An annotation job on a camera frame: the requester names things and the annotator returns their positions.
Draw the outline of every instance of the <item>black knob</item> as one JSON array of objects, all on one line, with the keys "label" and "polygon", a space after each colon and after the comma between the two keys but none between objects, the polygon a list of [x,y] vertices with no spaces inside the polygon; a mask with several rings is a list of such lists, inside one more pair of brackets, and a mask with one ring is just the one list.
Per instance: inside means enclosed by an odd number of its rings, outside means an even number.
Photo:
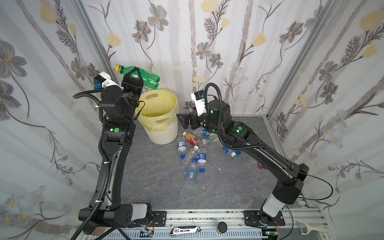
[{"label": "black knob", "polygon": [[217,226],[217,231],[221,234],[225,233],[227,229],[227,224],[225,222],[220,222]]}]

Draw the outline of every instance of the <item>plastic bag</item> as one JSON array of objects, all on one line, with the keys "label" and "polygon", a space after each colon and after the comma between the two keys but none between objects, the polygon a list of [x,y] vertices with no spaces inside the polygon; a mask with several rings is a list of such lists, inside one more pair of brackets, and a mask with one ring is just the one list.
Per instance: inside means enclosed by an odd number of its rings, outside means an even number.
[{"label": "plastic bag", "polygon": [[179,101],[175,94],[166,89],[148,91],[140,96],[139,107],[136,114],[144,106],[138,117],[139,122],[146,129],[152,132],[166,130],[174,121],[177,121],[176,114],[179,113]]}]

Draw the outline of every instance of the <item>yellow flower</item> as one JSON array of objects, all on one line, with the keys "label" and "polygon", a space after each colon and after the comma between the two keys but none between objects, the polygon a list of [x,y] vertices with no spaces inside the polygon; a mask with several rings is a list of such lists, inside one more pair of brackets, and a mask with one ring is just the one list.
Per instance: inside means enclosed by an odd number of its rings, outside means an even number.
[{"label": "yellow flower", "polygon": [[364,51],[363,53],[363,57],[364,58],[370,58],[370,57],[373,57],[374,55],[376,55],[377,53],[377,47],[376,47],[376,44],[371,44],[371,46],[369,48],[367,48],[367,50]]},{"label": "yellow flower", "polygon": [[300,95],[300,102],[303,105],[303,107],[307,106],[307,97],[304,94]]},{"label": "yellow flower", "polygon": [[77,34],[76,25],[73,23],[68,23],[68,28],[70,29],[71,33],[76,36]]},{"label": "yellow flower", "polygon": [[215,10],[215,8],[216,8],[216,0],[205,0],[201,4],[201,9],[207,13],[212,13]]},{"label": "yellow flower", "polygon": [[377,12],[371,12],[360,21],[360,27],[364,31],[369,31],[374,29],[382,20],[384,19],[384,9],[381,9]]},{"label": "yellow flower", "polygon": [[53,24],[56,22],[56,14],[53,11],[51,5],[45,0],[41,2],[40,7],[40,18],[48,24]]},{"label": "yellow flower", "polygon": [[253,41],[252,45],[253,46],[261,46],[263,45],[265,42],[266,42],[266,37],[265,37],[265,34],[264,33],[259,33],[255,40]]},{"label": "yellow flower", "polygon": [[226,18],[221,19],[221,28],[226,28],[229,25],[229,20]]},{"label": "yellow flower", "polygon": [[108,34],[108,44],[112,47],[118,47],[121,44],[121,39],[113,33]]},{"label": "yellow flower", "polygon": [[198,82],[198,83],[205,83],[206,82],[205,78],[200,77],[200,76],[194,77],[193,80],[195,82]]}]

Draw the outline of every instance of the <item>metal frame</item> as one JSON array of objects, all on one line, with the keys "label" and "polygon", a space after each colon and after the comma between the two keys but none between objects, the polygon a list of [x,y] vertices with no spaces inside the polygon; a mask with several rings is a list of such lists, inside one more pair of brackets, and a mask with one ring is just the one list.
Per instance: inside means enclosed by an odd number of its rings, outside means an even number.
[{"label": "metal frame", "polygon": [[81,2],[81,0],[71,0],[71,2],[77,13],[77,16],[80,18],[80,21],[83,24],[83,27],[85,28],[85,32],[87,33],[89,39],[91,40],[92,46],[95,49],[96,54],[98,55],[104,67],[104,71],[111,76],[114,82],[118,83],[117,78],[114,74],[115,71],[110,65],[108,56],[104,50],[103,45],[100,42],[100,39],[96,34],[96,31],[93,28],[93,25],[89,19],[89,16],[84,8],[83,3]]},{"label": "metal frame", "polygon": [[324,30],[328,20],[331,18],[339,2],[340,0],[328,0],[327,3],[325,4],[324,10],[322,11],[322,13],[319,16],[319,19],[316,21],[315,25],[313,26],[313,29],[310,32],[308,39],[306,40],[303,48],[301,49],[299,55],[297,56],[295,62],[293,63],[293,66],[289,71],[289,73],[287,74],[287,77],[285,78],[284,82],[282,83],[275,99],[273,100],[271,107],[269,108],[267,117],[274,115],[275,111],[277,110],[277,107],[280,105],[281,101],[283,100],[283,97],[287,93],[288,88],[291,85],[292,81],[294,80],[297,72],[300,70],[301,66],[303,65],[304,61],[309,55],[312,47],[315,45],[317,38],[319,37],[321,32]]},{"label": "metal frame", "polygon": [[[259,209],[159,209],[154,211],[167,211],[166,226],[165,227],[156,227],[156,229],[168,229],[169,231],[177,226],[187,226],[187,225],[197,225],[203,229],[215,229],[219,222],[225,222],[228,226],[228,229],[253,229],[247,227],[244,224],[244,214],[245,210],[259,210]],[[325,240],[334,240],[333,235],[331,234],[328,224],[323,217],[320,209],[318,208],[294,208],[290,209],[293,221],[294,228],[297,229],[297,221],[304,221],[311,226],[316,227],[325,227],[328,229],[328,233],[319,233],[320,237]],[[292,218],[287,209],[282,211],[285,226],[281,228],[292,227]],[[125,228],[124,232],[135,231],[138,229],[144,228]],[[95,237],[90,235],[83,235],[82,240],[92,240]]]}]

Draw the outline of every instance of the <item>trash bin handle hole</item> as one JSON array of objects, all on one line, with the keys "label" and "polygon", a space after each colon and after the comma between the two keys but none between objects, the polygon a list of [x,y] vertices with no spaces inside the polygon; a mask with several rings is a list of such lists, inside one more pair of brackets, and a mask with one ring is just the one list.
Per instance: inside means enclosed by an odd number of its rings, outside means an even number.
[{"label": "trash bin handle hole", "polygon": [[145,97],[145,99],[150,99],[150,98],[155,98],[155,97],[158,97],[159,95],[157,93],[154,93],[154,94],[151,94],[151,95],[148,95]]}]

